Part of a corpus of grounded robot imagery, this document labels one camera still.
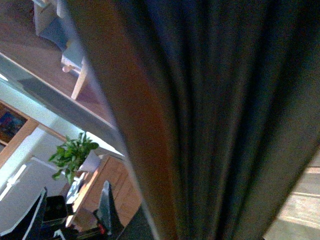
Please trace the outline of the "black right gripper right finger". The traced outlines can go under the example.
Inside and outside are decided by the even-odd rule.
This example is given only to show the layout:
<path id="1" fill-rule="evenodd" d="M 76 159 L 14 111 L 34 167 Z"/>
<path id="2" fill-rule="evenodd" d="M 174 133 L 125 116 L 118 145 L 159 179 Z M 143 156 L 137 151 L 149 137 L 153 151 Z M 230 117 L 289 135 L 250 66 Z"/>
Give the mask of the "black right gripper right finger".
<path id="1" fill-rule="evenodd" d="M 98 209 L 98 222 L 103 226 L 109 240 L 116 240 L 124 226 L 122 225 L 115 207 L 111 183 L 106 180 L 103 184 Z"/>

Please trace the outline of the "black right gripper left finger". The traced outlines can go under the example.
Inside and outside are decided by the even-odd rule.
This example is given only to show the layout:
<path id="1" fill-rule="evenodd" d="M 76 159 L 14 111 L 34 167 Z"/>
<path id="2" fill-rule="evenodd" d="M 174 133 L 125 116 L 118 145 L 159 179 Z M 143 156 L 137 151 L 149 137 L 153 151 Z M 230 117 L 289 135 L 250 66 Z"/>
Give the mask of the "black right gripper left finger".
<path id="1" fill-rule="evenodd" d="M 32 207 L 10 229 L 0 234 L 1 240 L 39 240 L 46 212 L 48 189 L 44 187 Z"/>

